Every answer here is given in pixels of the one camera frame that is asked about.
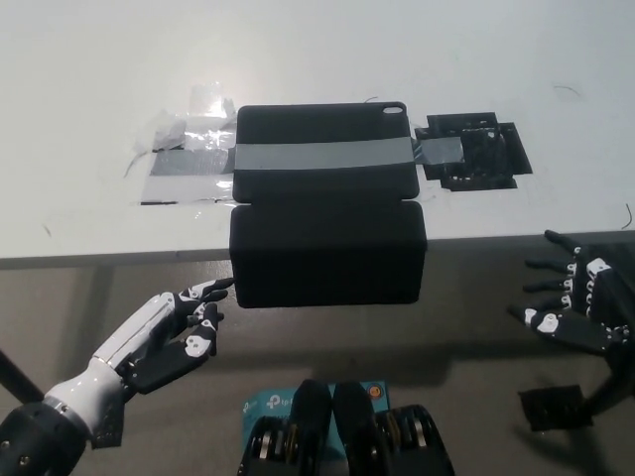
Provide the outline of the white and black left hand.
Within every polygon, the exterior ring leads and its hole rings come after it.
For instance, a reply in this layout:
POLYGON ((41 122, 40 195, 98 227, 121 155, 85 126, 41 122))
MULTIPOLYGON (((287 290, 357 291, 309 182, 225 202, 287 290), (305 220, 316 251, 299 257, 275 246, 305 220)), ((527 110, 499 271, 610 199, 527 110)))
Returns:
POLYGON ((233 284, 232 278, 211 280, 151 297, 93 356, 118 374, 127 400, 174 382, 217 354, 224 318, 217 303, 233 284))

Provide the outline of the white and black right hand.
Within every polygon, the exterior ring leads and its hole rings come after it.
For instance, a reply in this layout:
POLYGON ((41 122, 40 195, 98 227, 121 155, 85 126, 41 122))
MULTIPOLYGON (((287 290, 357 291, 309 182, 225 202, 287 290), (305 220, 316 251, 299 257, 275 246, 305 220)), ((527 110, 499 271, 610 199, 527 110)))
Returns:
POLYGON ((528 259, 530 269, 549 270, 554 280, 525 285, 528 294, 548 296, 535 303, 511 304, 508 313, 536 335, 592 355, 605 355, 634 337, 634 291, 616 264, 596 246, 547 230, 544 237, 562 247, 564 261, 528 259))

